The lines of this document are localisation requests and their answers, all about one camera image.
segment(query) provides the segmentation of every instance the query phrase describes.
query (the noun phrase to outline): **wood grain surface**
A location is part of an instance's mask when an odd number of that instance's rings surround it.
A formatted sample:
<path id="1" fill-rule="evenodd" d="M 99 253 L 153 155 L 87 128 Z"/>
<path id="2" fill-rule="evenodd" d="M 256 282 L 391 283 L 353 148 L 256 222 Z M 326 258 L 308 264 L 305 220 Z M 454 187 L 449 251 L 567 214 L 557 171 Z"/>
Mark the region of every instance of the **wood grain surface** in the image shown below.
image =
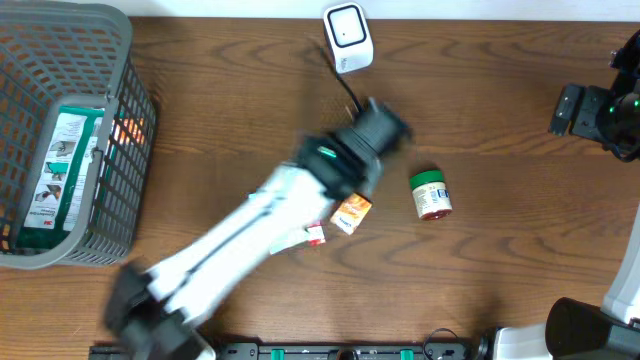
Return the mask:
<path id="1" fill-rule="evenodd" d="M 220 221 L 302 135 L 346 126 L 349 99 L 315 50 L 321 21 L 132 19 L 158 140 L 131 258 L 151 265 Z M 562 86 L 608 86 L 632 24 L 370 21 L 375 60 L 346 76 L 414 129 L 348 237 L 274 256 L 205 333 L 268 342 L 421 341 L 542 322 L 600 304 L 640 199 L 640 166 L 547 133 Z M 418 220 L 410 169 L 444 171 L 454 212 Z M 83 359 L 109 341 L 116 268 L 0 270 L 0 358 Z"/>

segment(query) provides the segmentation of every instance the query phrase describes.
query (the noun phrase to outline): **jar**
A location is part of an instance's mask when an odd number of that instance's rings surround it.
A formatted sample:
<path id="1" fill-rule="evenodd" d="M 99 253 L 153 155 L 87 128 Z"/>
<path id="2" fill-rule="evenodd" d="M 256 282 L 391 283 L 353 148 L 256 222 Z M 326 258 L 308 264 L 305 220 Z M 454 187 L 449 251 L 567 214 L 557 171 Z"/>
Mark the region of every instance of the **jar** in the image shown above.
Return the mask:
<path id="1" fill-rule="evenodd" d="M 441 219 L 453 211 L 440 170 L 418 173 L 409 179 L 409 184 L 421 220 Z"/>

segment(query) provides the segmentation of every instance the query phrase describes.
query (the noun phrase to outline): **green led indicator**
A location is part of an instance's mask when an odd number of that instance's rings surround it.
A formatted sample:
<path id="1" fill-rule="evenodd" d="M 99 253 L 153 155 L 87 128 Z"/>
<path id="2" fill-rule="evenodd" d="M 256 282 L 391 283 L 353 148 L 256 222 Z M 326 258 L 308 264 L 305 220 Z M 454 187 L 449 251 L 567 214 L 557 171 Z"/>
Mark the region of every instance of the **green led indicator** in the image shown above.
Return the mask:
<path id="1" fill-rule="evenodd" d="M 334 159 L 337 157 L 337 155 L 336 155 L 335 151 L 333 151 L 333 150 L 331 150 L 331 149 L 328 149 L 328 148 L 326 148 L 326 147 L 324 147 L 324 146 L 320 146 L 320 147 L 318 148 L 318 151 L 319 151 L 321 154 L 327 155 L 328 157 L 332 157 L 332 158 L 334 158 Z"/>

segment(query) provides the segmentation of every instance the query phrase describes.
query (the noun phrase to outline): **green bottle cap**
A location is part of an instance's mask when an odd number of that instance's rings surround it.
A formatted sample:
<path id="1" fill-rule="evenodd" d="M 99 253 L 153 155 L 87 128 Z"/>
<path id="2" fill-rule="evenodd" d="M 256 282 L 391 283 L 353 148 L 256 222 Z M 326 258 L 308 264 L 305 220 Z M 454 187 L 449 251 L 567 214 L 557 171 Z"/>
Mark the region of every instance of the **green bottle cap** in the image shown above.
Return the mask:
<path id="1" fill-rule="evenodd" d="M 418 186 L 428 184 L 431 182 L 444 182 L 444 176 L 440 170 L 430 170 L 420 173 L 411 179 L 409 179 L 409 185 L 411 190 L 415 190 Z"/>

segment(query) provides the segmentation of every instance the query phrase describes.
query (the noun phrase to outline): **basket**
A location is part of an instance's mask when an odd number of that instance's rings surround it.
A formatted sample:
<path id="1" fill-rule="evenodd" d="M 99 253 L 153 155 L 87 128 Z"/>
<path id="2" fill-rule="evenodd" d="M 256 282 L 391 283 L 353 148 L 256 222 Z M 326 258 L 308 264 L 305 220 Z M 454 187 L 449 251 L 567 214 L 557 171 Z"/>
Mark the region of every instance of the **basket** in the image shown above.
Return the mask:
<path id="1" fill-rule="evenodd" d="M 131 37 L 110 6 L 0 2 L 0 266 L 103 266 L 131 250 L 156 132 Z M 51 249 L 17 247 L 61 106 L 104 108 L 77 221 Z"/>

